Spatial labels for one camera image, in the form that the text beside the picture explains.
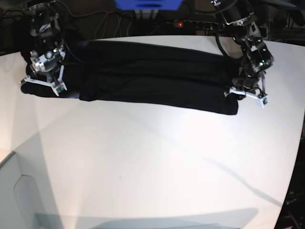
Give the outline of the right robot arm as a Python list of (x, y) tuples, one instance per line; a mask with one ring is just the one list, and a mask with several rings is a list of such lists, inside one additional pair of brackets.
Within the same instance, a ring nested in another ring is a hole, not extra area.
[(67, 90), (62, 79), (67, 49), (60, 15), (51, 9), (49, 2), (32, 3), (27, 11), (31, 16), (30, 35), (35, 46), (30, 51), (30, 73), (22, 82), (47, 86), (59, 96)]

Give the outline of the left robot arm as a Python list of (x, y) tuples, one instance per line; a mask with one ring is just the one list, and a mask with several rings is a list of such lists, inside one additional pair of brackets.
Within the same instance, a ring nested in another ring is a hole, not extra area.
[[(224, 95), (250, 97), (262, 106), (268, 103), (265, 91), (266, 70), (273, 66), (274, 57), (269, 52), (261, 32), (255, 23), (254, 10), (247, 0), (212, 0), (215, 10), (212, 14), (221, 15), (215, 31), (216, 44), (224, 57), (239, 64), (238, 76), (232, 79), (233, 86)], [(231, 29), (232, 39), (242, 51), (242, 57), (234, 58), (220, 43), (222, 29)]]

